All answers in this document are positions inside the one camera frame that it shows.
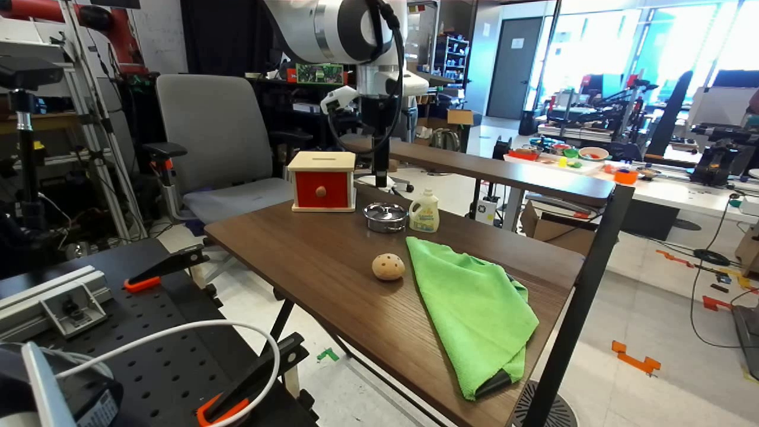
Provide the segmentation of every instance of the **small wooden box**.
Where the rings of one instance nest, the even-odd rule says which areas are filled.
[[[353,151],[299,151],[288,165],[291,211],[353,211],[353,168]]]

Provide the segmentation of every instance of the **metal rod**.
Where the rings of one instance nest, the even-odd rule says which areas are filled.
[[[22,151],[22,173],[24,173],[24,192],[20,198],[22,223],[41,232],[44,229],[44,209],[41,204],[41,181],[39,181],[39,160],[34,154],[34,95],[24,87],[12,90],[15,109],[16,109],[16,130],[20,130],[20,151]]]
[[[594,236],[594,246],[573,279],[573,295],[570,300],[565,323],[547,355],[545,369],[541,374],[541,384],[537,396],[532,399],[530,413],[524,418],[524,427],[543,427],[551,413],[551,404],[559,390],[563,376],[572,359],[572,351],[584,330],[588,310],[594,305],[597,283],[617,243],[620,227],[623,223],[627,209],[633,198],[633,186],[620,186],[611,192],[608,211],[597,224]]]
[[[559,13],[563,13],[563,0],[554,0],[552,17],[551,17],[551,27],[547,27],[547,42],[545,42],[545,51],[543,51],[543,66],[541,66],[541,74],[538,74],[538,90],[537,90],[537,98],[532,104],[532,112],[538,112],[538,107],[541,107],[545,66],[547,66],[547,53],[551,53],[551,39],[554,36],[557,23],[559,23]]]
[[[277,312],[277,319],[275,319],[275,325],[271,327],[271,336],[275,336],[275,338],[280,338],[280,334],[282,334],[282,330],[284,330],[284,325],[288,325],[288,318],[290,318],[290,312],[291,312],[291,300],[290,298],[284,298],[284,304],[282,304],[282,307],[280,307],[280,312]]]
[[[470,212],[467,212],[471,219],[476,218],[479,185],[481,185],[481,180],[476,177],[475,180],[475,198],[471,198]]]
[[[16,109],[16,130],[20,130],[20,151],[22,151],[22,171],[24,171],[24,198],[39,202],[41,181],[39,181],[39,163],[34,158],[34,128],[30,128],[30,104],[34,95],[24,87],[12,93]]]
[[[509,186],[508,189],[508,204],[502,212],[502,229],[518,229],[519,211],[522,211],[524,189]]]
[[[88,104],[85,98],[80,97],[80,84],[79,84],[79,75],[74,68],[67,68],[67,83],[69,83],[69,93],[71,93],[71,101],[74,101],[74,109],[79,114],[88,114]],[[122,238],[129,238],[129,227],[125,227],[125,219],[124,219],[124,211],[122,211],[122,202],[116,196],[116,189],[114,189],[114,180],[111,180],[111,173],[101,158],[101,147],[98,142],[98,132],[91,123],[82,123],[80,126],[82,134],[85,134],[85,142],[88,142],[88,148],[92,154],[92,165],[95,165],[95,173],[98,173],[98,180],[100,180],[100,186],[101,186],[101,195],[105,195],[105,202],[110,204],[110,211],[111,211],[111,218],[114,218],[114,224],[116,224],[116,232]]]
[[[114,128],[111,128],[111,119],[110,119],[110,112],[105,107],[105,97],[101,97],[101,90],[98,84],[98,77],[85,59],[85,42],[80,37],[80,26],[79,26],[79,19],[74,13],[74,7],[71,7],[71,0],[60,0],[60,7],[61,7],[61,13],[65,13],[65,21],[67,26],[71,27],[71,36],[74,36],[74,64],[79,66],[79,70],[82,74],[82,79],[88,83],[91,93],[95,95],[92,97],[92,104],[95,104],[95,114],[100,119],[100,126],[106,134],[106,142],[110,142],[110,148],[114,154],[114,171],[116,171],[116,177],[119,177],[119,185],[122,185],[122,192],[125,196],[125,206],[131,211],[131,224],[133,229],[129,229],[129,234],[124,238],[144,238],[146,236],[146,229],[144,229],[144,219],[143,219],[143,211],[139,211],[139,204],[137,204],[137,196],[136,196],[136,186],[129,177],[129,171],[125,171],[125,163],[124,163],[124,157],[122,157],[122,147],[119,147],[119,139],[114,134]]]

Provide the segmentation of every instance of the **office chair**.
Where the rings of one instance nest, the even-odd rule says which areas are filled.
[[[245,77],[165,74],[157,93],[168,144],[146,148],[171,218],[206,224],[290,198],[290,185],[275,174],[259,98]]]

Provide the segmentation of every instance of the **floor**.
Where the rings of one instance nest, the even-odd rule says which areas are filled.
[[[489,157],[499,136],[514,136],[518,123],[484,121],[471,130],[470,154]],[[471,180],[418,168],[398,168],[415,189],[435,189],[441,206],[464,212]],[[193,241],[184,227],[162,234],[168,248]],[[237,261],[214,279],[222,312],[251,325],[271,325],[280,300],[271,287]],[[701,343],[690,327],[690,310],[701,336],[736,346],[729,312],[690,305],[685,295],[608,273],[582,331],[559,393],[584,427],[652,423],[759,423],[759,382],[742,368],[736,349]],[[302,387],[316,396],[320,423],[432,423],[359,362],[341,357],[339,346],[304,310],[295,310],[288,331],[302,331],[311,355],[302,362]],[[617,359],[611,342],[623,342],[636,357],[662,362],[655,376]]]

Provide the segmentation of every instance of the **green cloth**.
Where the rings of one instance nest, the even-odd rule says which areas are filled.
[[[538,327],[527,287],[484,259],[405,236],[415,282],[467,401],[495,372],[524,376],[524,346]]]

